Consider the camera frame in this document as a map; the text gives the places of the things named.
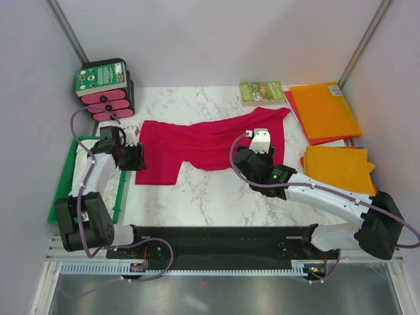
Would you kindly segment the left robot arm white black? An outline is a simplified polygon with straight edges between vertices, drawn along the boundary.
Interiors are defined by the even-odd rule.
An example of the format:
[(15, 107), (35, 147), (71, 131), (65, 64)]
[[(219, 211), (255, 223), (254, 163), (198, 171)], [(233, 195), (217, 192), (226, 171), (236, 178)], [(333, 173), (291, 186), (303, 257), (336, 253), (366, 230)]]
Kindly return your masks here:
[(100, 128), (100, 139), (88, 148), (87, 164), (79, 186), (67, 197), (55, 201), (62, 244), (66, 251), (121, 245), (130, 258), (144, 251), (144, 242), (131, 227), (117, 228), (103, 200), (106, 185), (115, 170), (141, 171), (146, 168), (140, 129), (108, 126)]

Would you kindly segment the magenta pink t-shirt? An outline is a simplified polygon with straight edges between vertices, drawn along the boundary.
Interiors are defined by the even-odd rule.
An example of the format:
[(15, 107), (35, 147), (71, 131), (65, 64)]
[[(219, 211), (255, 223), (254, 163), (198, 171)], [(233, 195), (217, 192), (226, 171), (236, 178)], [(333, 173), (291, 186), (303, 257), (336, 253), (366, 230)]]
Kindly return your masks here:
[(274, 147), (274, 162), (283, 163), (284, 119), (290, 111), (288, 108), (271, 110), (258, 107), (249, 114), (193, 125), (146, 120), (139, 136), (146, 169), (136, 172), (135, 184), (172, 186), (177, 183), (184, 162), (204, 171), (228, 169), (233, 141), (247, 130), (254, 129), (268, 130)]

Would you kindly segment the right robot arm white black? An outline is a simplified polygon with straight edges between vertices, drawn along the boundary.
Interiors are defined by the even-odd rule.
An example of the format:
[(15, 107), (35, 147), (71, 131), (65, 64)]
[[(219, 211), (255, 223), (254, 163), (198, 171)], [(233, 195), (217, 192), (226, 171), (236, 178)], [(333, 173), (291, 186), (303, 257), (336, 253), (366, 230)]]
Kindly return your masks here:
[(403, 217), (390, 194), (350, 192), (310, 178), (292, 167), (275, 165), (273, 154), (258, 154), (240, 146), (230, 161), (250, 188), (269, 198), (310, 205), (344, 222), (331, 226), (311, 224), (301, 243), (305, 257), (322, 252), (360, 248), (372, 257), (389, 260), (394, 255)]

